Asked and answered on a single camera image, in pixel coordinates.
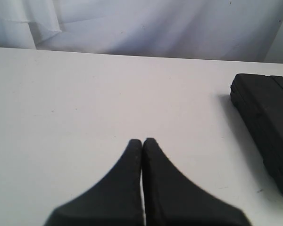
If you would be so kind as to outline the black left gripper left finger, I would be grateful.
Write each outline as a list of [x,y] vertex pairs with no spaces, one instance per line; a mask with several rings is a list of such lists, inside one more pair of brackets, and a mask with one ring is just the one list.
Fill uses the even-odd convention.
[[131,139],[114,167],[92,188],[55,208],[48,226],[140,226],[142,143]]

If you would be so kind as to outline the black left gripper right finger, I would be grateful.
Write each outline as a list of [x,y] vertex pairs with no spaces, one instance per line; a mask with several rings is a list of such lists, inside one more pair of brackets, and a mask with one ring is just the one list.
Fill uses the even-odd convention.
[[148,226],[249,226],[244,213],[191,182],[157,141],[142,149],[142,184]]

